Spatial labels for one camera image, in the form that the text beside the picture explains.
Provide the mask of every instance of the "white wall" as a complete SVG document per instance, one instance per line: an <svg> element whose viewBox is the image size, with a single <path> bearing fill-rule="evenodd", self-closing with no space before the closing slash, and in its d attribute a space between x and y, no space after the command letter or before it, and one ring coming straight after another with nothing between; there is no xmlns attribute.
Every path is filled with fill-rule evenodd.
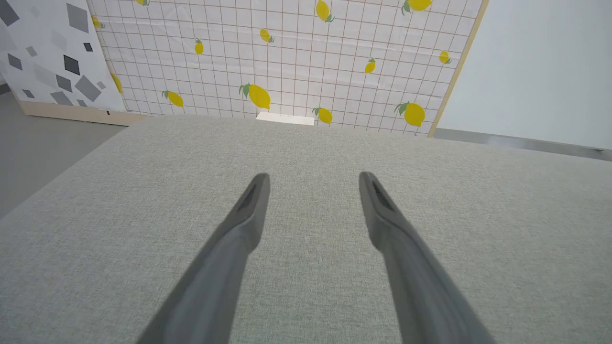
<svg viewBox="0 0 612 344"><path fill-rule="evenodd" d="M611 0L490 0L438 127L612 149L611 15Z"/></svg>

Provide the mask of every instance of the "wooden strip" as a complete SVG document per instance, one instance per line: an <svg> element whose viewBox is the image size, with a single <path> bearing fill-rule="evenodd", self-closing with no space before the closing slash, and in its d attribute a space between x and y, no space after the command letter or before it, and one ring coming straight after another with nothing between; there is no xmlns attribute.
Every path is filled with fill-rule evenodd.
<svg viewBox="0 0 612 344"><path fill-rule="evenodd" d="M472 27L472 32L470 32L468 41L465 43L465 48L461 53L461 59L459 59L459 63L457 64L457 68L455 69L455 73L453 74L453 78L450 80L449 89L446 91L444 95L444 99L442 100L442 104L440 105L440 109L436 115L436 119L433 121L431 125L431 129L429 130L429 135L427 137L433 137L433 133L436 131L438 126L438 122L440 121L440 117L442 117L442 113L444 112L444 108L446 107L446 103L449 101L450 94L453 92L453 88L455 87L455 83L457 82L457 78L459 78L459 73L461 73L461 68L463 68L463 64L465 63L465 59L468 57L469 49L472 47L472 43L474 41L474 37L476 37L476 32L480 27L480 22L482 21L482 17L485 15L485 11L487 9L487 5L489 5L489 0L482 0L482 5L480 5L480 10L478 11L478 15L476 16L476 20L474 21L474 26Z"/></svg>
<svg viewBox="0 0 612 344"><path fill-rule="evenodd" d="M140 122L150 116L143 114L106 111L98 108L88 107L71 107L68 105L40 103L40 102L24 102L19 100L15 94L19 106L23 113L28 116L49 117L59 119L70 119L73 121L105 123L114 125L130 126Z"/></svg>

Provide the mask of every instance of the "gray tabletop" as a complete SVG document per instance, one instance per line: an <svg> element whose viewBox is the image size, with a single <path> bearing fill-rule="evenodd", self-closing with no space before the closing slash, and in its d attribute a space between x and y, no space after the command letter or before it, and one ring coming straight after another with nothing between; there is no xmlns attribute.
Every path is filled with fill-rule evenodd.
<svg viewBox="0 0 612 344"><path fill-rule="evenodd" d="M0 343L131 343L259 172L233 343L398 343L374 172L500 343L612 337L612 163L255 120L123 130L0 221Z"/></svg>

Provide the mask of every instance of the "lemon patterned sheet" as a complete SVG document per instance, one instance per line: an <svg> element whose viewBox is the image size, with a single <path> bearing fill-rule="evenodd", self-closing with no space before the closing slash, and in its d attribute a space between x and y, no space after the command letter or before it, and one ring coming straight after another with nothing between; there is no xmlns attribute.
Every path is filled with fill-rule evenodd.
<svg viewBox="0 0 612 344"><path fill-rule="evenodd" d="M89 0L126 108L427 135L482 0Z"/></svg>

